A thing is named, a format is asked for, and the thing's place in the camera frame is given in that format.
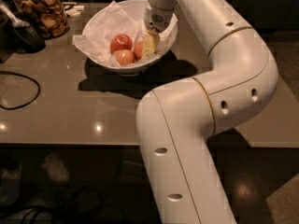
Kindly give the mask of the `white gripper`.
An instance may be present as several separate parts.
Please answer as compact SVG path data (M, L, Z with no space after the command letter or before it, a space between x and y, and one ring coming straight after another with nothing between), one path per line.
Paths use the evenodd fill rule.
M154 5L150 0L147 1L143 15L144 25L147 30L143 37L143 59L148 58L156 51L160 42L159 34L169 26L175 6L173 3Z

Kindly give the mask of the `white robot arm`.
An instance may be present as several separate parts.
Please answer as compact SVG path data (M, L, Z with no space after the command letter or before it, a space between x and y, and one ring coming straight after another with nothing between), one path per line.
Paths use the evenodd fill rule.
M277 65L259 34L225 0L148 0L147 28L164 30L176 7L211 69L141 99L140 151L163 224L236 224L207 140L268 105L278 84Z

